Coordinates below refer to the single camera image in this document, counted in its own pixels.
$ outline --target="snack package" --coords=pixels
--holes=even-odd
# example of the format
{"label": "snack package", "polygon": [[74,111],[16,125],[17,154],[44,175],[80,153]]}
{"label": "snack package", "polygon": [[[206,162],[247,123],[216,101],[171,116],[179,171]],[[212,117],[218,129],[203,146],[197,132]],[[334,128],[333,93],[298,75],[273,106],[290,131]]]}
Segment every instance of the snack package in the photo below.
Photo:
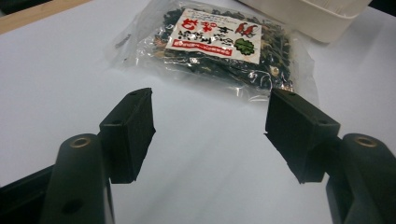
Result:
{"label": "snack package", "polygon": [[[317,98],[312,60],[301,46],[303,59],[296,57],[297,42],[286,26],[261,16],[194,1],[152,0],[108,51],[118,65],[220,80],[249,101],[267,100],[272,88],[298,92],[306,85]],[[300,63],[310,70],[304,76],[311,81],[303,85],[296,82],[306,81],[296,69]]]}

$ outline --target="wooden edge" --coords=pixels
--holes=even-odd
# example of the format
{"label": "wooden edge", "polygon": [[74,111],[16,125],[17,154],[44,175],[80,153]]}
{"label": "wooden edge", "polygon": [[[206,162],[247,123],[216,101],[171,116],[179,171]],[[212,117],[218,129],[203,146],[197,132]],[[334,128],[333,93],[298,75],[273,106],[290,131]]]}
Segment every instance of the wooden edge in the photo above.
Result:
{"label": "wooden edge", "polygon": [[91,0],[52,0],[0,18],[0,35]]}

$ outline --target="white table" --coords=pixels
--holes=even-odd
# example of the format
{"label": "white table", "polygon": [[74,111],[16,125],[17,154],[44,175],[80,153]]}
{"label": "white table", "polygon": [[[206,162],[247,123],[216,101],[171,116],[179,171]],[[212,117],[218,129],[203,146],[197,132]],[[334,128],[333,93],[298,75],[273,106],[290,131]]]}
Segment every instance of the white table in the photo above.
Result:
{"label": "white table", "polygon": [[[157,132],[137,182],[112,186],[117,223],[332,223],[326,179],[299,185],[263,135],[266,103],[108,64],[105,46],[145,5],[92,1],[0,35],[0,185],[52,165],[63,140],[98,133],[127,92],[151,87]],[[396,19],[367,8],[337,42],[308,47],[340,136],[369,134],[393,153],[395,39]]]}

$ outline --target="clear plastic bag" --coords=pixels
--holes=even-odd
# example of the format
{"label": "clear plastic bag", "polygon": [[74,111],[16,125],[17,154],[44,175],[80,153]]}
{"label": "clear plastic bag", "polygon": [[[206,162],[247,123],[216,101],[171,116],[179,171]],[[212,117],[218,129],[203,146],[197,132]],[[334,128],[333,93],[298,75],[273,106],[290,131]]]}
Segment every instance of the clear plastic bag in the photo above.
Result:
{"label": "clear plastic bag", "polygon": [[[299,38],[260,16],[194,1],[151,0],[107,55],[121,66],[215,78],[249,101],[267,100],[272,88],[309,89],[316,101],[313,62],[304,48],[293,46],[301,45]],[[299,67],[308,74],[299,77]]]}

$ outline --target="white container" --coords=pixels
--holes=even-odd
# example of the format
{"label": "white container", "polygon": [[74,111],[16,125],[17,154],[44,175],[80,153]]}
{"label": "white container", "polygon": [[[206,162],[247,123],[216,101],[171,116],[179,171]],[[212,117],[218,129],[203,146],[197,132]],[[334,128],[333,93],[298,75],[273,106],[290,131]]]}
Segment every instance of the white container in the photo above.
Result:
{"label": "white container", "polygon": [[372,0],[238,0],[324,43],[336,40]]}

